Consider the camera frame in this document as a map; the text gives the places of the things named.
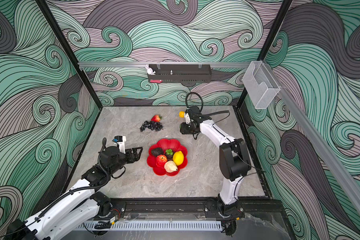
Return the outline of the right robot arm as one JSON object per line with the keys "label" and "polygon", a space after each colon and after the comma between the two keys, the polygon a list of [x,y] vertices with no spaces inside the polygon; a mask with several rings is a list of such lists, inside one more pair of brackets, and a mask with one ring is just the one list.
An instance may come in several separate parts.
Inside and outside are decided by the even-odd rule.
{"label": "right robot arm", "polygon": [[179,114],[185,119],[185,122],[180,124],[180,133],[192,135],[195,140],[199,134],[203,134],[218,147],[219,168],[225,179],[218,195],[217,209],[221,217],[232,217],[239,209],[238,193],[243,179],[249,175],[248,172],[251,169],[261,173],[265,171],[251,164],[251,156],[244,139],[230,136],[213,121],[212,116],[230,115],[229,111],[203,114],[204,101],[195,92],[186,95],[185,104],[187,109]]}

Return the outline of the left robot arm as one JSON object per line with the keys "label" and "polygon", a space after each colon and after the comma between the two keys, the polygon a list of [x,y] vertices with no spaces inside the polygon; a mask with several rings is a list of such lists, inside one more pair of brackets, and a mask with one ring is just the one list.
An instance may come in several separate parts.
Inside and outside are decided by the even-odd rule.
{"label": "left robot arm", "polygon": [[140,160],[142,147],[126,149],[126,137],[116,136],[113,146],[102,140],[97,163],[64,194],[25,221],[15,220],[3,240],[60,240],[89,219],[101,218],[95,232],[103,234],[121,217],[111,199],[100,189],[115,179],[119,170]]}

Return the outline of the beige pear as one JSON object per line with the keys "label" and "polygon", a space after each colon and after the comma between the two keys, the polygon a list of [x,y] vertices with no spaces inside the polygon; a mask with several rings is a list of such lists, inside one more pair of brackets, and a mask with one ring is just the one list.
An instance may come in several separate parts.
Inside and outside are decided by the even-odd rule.
{"label": "beige pear", "polygon": [[178,170],[178,166],[174,161],[167,161],[164,165],[164,169],[167,173],[174,173]]}

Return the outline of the red flower-shaped fruit bowl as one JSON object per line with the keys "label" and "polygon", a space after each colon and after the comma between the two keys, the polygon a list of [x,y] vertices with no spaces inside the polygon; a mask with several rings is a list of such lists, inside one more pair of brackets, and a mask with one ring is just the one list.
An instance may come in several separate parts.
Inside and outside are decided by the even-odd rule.
{"label": "red flower-shaped fruit bowl", "polygon": [[147,164],[158,176],[176,176],[188,165],[188,150],[179,140],[161,139],[149,148]]}

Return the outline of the large yellow lemon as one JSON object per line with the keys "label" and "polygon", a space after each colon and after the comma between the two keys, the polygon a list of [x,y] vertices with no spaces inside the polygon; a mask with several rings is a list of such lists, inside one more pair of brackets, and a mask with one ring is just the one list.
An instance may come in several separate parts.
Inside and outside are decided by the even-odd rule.
{"label": "large yellow lemon", "polygon": [[183,162],[184,162],[184,159],[185,159],[185,156],[184,156],[182,151],[175,152],[174,155],[173,155],[173,162],[177,166],[182,165]]}

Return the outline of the dark avocado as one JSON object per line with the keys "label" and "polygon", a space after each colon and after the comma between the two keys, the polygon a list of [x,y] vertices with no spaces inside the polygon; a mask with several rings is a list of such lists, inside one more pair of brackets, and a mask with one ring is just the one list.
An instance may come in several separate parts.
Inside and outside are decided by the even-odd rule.
{"label": "dark avocado", "polygon": [[151,150],[151,154],[156,158],[160,155],[163,155],[164,154],[164,151],[162,148],[154,148]]}

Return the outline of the red apple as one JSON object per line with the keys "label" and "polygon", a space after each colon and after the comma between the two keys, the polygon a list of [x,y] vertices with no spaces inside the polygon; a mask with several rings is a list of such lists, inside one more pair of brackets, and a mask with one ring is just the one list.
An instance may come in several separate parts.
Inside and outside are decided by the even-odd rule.
{"label": "red apple", "polygon": [[156,157],[156,166],[163,168],[165,164],[167,163],[168,159],[165,155],[158,155]]}

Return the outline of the dark purple mangosteen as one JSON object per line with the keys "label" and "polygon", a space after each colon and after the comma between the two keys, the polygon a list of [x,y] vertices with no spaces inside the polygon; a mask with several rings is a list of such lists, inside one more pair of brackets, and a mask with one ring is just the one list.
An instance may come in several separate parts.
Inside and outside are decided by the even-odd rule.
{"label": "dark purple mangosteen", "polygon": [[172,160],[173,156],[174,156],[174,151],[172,149],[167,149],[165,151],[165,155],[166,155],[168,160]]}

